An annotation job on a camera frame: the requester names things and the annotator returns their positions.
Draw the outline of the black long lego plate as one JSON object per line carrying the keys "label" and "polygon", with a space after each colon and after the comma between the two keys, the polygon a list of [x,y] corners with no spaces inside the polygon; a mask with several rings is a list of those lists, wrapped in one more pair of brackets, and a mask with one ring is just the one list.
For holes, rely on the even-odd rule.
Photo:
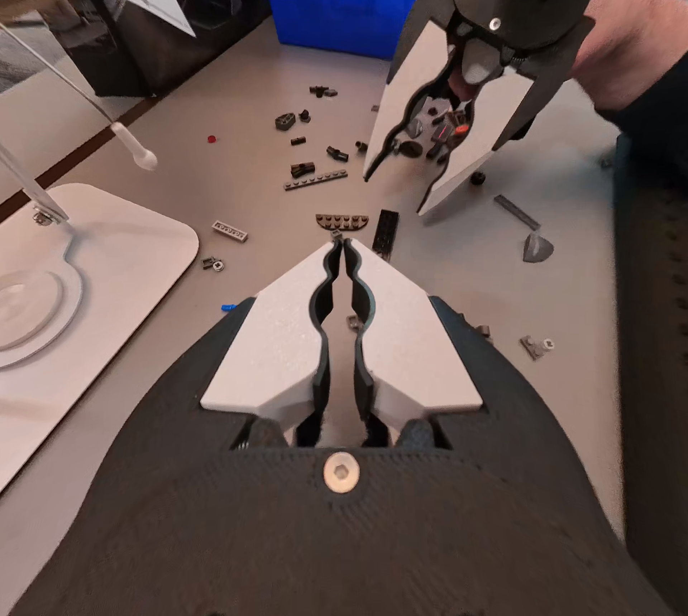
{"label": "black long lego plate", "polygon": [[387,209],[382,209],[378,217],[372,250],[386,262],[391,259],[399,219],[400,215],[397,211]]}

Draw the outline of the person's right hand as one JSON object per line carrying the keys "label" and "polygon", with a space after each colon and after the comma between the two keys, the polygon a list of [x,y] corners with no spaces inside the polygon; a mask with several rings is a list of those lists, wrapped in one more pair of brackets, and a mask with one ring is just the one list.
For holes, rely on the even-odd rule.
{"label": "person's right hand", "polygon": [[598,111],[621,111],[687,52],[687,0],[591,0],[572,67]]}

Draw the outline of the white metal desk stand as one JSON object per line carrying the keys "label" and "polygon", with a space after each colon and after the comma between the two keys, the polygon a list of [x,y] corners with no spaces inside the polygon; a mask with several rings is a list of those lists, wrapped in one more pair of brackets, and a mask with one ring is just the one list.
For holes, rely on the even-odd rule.
{"label": "white metal desk stand", "polygon": [[188,225],[88,184],[30,197],[1,223],[1,490],[194,261]]}

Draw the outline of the person's right forearm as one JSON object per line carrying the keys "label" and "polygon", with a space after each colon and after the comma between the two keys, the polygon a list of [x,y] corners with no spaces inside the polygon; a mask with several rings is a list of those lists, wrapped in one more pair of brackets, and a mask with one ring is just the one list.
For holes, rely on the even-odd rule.
{"label": "person's right forearm", "polygon": [[632,147],[678,164],[687,163],[687,54],[621,111],[596,112]]}

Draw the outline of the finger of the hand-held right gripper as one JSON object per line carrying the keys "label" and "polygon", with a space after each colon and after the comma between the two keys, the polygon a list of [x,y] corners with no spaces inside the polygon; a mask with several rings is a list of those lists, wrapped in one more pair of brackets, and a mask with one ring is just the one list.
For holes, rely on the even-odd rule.
{"label": "finger of the hand-held right gripper", "polygon": [[533,80],[509,71],[479,90],[472,104],[470,128],[462,143],[449,153],[442,174],[426,191],[417,209],[419,216],[439,206],[489,158],[533,84]]}
{"label": "finger of the hand-held right gripper", "polygon": [[406,126],[427,88],[449,68],[453,54],[445,30],[429,20],[384,86],[363,167],[365,182],[391,153],[392,139]]}

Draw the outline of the long grey lego plate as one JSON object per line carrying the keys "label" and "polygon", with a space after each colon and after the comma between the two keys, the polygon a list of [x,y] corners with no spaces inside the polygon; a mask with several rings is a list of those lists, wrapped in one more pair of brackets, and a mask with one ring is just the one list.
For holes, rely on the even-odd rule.
{"label": "long grey lego plate", "polygon": [[283,184],[283,189],[288,191],[296,191],[298,189],[306,188],[317,184],[333,182],[336,180],[346,179],[348,171],[346,169],[335,170],[327,173],[308,173],[297,179],[292,179]]}

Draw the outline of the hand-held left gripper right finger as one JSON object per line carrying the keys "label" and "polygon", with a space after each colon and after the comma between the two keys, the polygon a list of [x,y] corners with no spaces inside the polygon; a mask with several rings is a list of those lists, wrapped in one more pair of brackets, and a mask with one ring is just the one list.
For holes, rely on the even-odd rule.
{"label": "hand-held left gripper right finger", "polygon": [[344,242],[352,309],[354,393],[367,443],[436,414],[472,413],[483,400],[424,289],[356,239]]}

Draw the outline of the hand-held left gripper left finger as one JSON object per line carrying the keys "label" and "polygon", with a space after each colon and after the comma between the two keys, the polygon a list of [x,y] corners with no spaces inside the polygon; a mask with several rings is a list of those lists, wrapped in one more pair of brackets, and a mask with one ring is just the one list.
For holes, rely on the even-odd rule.
{"label": "hand-held left gripper left finger", "polygon": [[294,430],[296,446],[321,437],[330,397],[329,342],[342,240],[333,240],[260,291],[203,394],[205,410],[252,414]]}

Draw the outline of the dark half-round lego plate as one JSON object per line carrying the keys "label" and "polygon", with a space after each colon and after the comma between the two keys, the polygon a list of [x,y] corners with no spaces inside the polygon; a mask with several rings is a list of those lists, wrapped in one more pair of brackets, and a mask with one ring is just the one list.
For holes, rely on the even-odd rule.
{"label": "dark half-round lego plate", "polygon": [[356,232],[369,223],[367,215],[316,214],[315,219],[320,228],[331,232]]}

